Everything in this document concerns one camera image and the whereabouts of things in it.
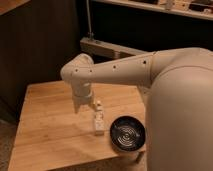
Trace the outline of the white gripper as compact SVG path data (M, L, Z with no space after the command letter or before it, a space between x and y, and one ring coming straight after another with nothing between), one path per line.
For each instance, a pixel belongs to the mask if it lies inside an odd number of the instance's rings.
M91 109L97 111L97 105L93 103L93 94L90 93L86 96L73 96L74 102L74 113L77 114L79 112L81 105L90 105Z

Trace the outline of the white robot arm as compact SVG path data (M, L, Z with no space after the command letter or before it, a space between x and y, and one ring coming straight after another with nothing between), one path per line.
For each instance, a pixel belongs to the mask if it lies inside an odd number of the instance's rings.
M179 48L96 64L81 53L60 75L73 96L93 83L143 86L147 171L213 171L213 51Z

